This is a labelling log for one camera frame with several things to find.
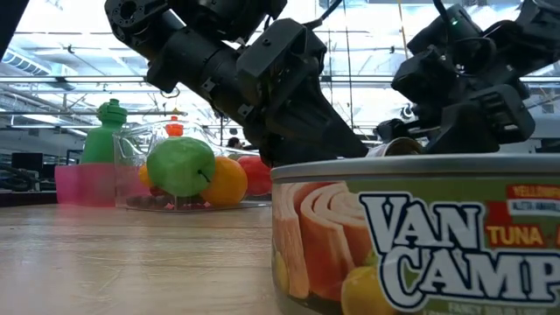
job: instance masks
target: can label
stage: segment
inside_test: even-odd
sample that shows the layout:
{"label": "can label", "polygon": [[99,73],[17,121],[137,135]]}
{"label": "can label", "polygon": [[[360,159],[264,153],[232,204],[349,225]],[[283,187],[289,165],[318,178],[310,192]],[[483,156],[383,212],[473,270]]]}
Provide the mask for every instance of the can label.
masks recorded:
{"label": "can label", "polygon": [[560,181],[406,178],[274,185],[289,314],[560,313]]}

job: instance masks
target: computer monitor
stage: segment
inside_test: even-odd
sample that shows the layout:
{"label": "computer monitor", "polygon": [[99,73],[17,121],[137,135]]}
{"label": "computer monitor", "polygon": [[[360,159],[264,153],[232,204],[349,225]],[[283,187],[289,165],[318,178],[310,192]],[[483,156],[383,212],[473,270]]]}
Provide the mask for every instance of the computer monitor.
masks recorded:
{"label": "computer monitor", "polygon": [[43,153],[14,152],[11,153],[11,167],[43,172]]}

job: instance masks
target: table surface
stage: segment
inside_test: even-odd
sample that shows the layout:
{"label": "table surface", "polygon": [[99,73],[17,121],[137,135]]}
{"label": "table surface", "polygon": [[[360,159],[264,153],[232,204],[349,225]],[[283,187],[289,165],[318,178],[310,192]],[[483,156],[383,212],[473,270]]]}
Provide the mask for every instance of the table surface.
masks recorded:
{"label": "table surface", "polygon": [[280,314],[268,207],[0,209],[0,314]]}

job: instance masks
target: red tomato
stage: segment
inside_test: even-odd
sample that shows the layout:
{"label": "red tomato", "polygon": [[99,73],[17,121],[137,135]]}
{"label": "red tomato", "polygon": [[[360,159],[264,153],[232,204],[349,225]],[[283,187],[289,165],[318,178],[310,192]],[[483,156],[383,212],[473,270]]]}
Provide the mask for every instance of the red tomato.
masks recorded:
{"label": "red tomato", "polygon": [[247,173],[247,195],[261,196],[272,192],[270,168],[258,156],[240,157],[237,162]]}

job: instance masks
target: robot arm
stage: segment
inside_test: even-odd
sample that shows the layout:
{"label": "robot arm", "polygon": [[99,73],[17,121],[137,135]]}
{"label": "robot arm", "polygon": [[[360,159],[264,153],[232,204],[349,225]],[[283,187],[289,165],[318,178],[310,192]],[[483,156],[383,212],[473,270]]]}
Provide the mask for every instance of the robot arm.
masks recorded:
{"label": "robot arm", "polygon": [[286,0],[108,0],[113,33],[150,63],[147,81],[171,92],[183,83],[239,123],[269,165],[357,158],[367,147],[322,95],[325,45],[291,19],[246,42]]}
{"label": "robot arm", "polygon": [[555,0],[526,0],[516,21],[482,31],[452,6],[409,42],[414,57],[392,83],[416,104],[418,120],[384,122],[380,136],[428,137],[428,154],[494,152],[526,141],[535,121],[520,78],[560,60],[559,13]]}
{"label": "robot arm", "polygon": [[[150,61],[149,83],[166,92],[186,85],[239,123],[267,164],[365,156],[366,146],[320,91],[326,47],[309,26],[316,23],[279,19],[251,46],[235,50],[222,42],[247,42],[285,5],[107,0],[105,9],[116,37]],[[386,142],[428,137],[428,154],[493,152],[527,140],[535,121],[523,105],[529,91],[520,78],[560,59],[559,7],[557,0],[525,0],[516,21],[486,31],[459,5],[440,9],[409,42],[414,57],[392,83],[416,104],[418,119],[384,122],[377,133]]]}

